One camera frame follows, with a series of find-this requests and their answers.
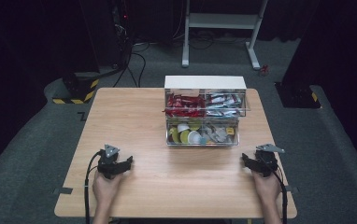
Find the wooden table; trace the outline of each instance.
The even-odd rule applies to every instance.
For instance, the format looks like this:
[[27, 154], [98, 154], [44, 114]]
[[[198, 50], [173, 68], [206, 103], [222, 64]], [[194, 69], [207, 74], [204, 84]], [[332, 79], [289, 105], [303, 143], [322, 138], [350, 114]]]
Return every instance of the wooden table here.
[[[113, 217], [262, 217], [254, 182], [250, 170], [243, 168], [241, 154], [253, 156], [256, 146], [274, 144], [274, 140], [258, 92], [247, 90], [247, 97], [251, 111], [239, 120], [239, 146], [168, 147], [163, 88], [99, 89], [65, 178], [64, 188], [73, 190], [60, 194], [55, 214], [84, 217], [87, 166], [94, 153], [109, 144], [121, 150], [119, 161], [134, 157], [132, 170], [121, 181], [111, 210]], [[93, 216], [92, 186], [89, 195]], [[288, 199], [288, 218], [292, 218], [297, 211], [290, 192]], [[278, 207], [281, 211], [281, 196]]]

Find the black equipment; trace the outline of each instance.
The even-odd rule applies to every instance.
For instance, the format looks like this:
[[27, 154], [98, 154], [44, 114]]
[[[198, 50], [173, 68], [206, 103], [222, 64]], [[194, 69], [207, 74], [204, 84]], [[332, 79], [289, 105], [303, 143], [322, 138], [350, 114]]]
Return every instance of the black equipment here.
[[133, 161], [132, 156], [126, 161], [117, 162], [119, 149], [106, 145], [106, 150], [101, 149], [101, 151], [102, 155], [97, 165], [97, 171], [103, 174], [105, 178], [113, 179], [115, 175], [130, 170]]
[[245, 153], [242, 153], [242, 160], [246, 167], [260, 173], [263, 177], [267, 177], [271, 175], [272, 171], [278, 169], [278, 161], [274, 152], [284, 153], [284, 149], [271, 144], [258, 146], [255, 152], [255, 160], [250, 159]]

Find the human hand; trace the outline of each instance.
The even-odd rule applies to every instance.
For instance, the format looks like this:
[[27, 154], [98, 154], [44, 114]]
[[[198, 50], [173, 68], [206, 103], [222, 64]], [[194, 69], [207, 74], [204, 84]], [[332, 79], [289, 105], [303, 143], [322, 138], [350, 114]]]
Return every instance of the human hand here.
[[108, 223], [109, 212], [118, 191], [122, 174], [116, 175], [114, 179], [107, 179], [98, 171], [94, 173], [93, 193], [97, 200], [96, 212], [93, 224]]
[[274, 175], [262, 177], [258, 173], [251, 171], [257, 194], [262, 203], [275, 203], [278, 195], [281, 192], [281, 187], [278, 179]]
[[274, 175], [260, 176], [251, 171], [257, 194], [261, 200], [265, 224], [281, 224], [276, 199], [281, 191], [280, 183]]

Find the gray carpet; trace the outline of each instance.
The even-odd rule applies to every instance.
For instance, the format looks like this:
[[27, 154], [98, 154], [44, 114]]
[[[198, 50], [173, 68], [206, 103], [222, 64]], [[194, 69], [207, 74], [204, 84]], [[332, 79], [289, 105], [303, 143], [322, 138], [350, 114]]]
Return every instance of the gray carpet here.
[[[260, 93], [276, 145], [287, 151], [280, 157], [291, 187], [298, 189], [293, 195], [298, 216], [289, 223], [357, 223], [357, 152], [322, 88], [311, 87], [322, 108], [296, 109], [284, 108], [274, 87], [283, 78], [298, 43], [256, 42], [260, 64], [270, 68], [266, 77], [251, 68], [240, 40], [224, 39], [207, 49], [190, 48], [188, 68], [181, 67], [181, 47], [144, 44], [135, 46], [134, 52], [147, 62], [142, 88], [163, 87], [164, 76], [171, 75], [243, 76], [248, 88]], [[207, 43], [193, 41], [192, 45], [202, 48]], [[133, 55], [129, 67], [136, 78], [142, 66], [141, 57]], [[97, 88], [112, 87], [118, 76], [102, 77]], [[117, 84], [134, 86], [128, 71]], [[64, 183], [85, 123], [79, 113], [87, 115], [92, 105], [92, 101], [55, 105], [51, 98], [61, 87], [59, 79], [45, 88], [49, 102], [0, 156], [0, 223], [85, 222], [84, 217], [54, 215], [58, 199], [54, 191]]]

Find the white box lid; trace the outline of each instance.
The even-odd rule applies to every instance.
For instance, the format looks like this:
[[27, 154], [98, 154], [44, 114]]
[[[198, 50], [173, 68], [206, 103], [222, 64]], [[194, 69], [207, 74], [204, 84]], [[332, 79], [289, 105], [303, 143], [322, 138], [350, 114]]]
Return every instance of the white box lid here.
[[243, 77], [226, 76], [166, 76], [165, 89], [245, 90]]

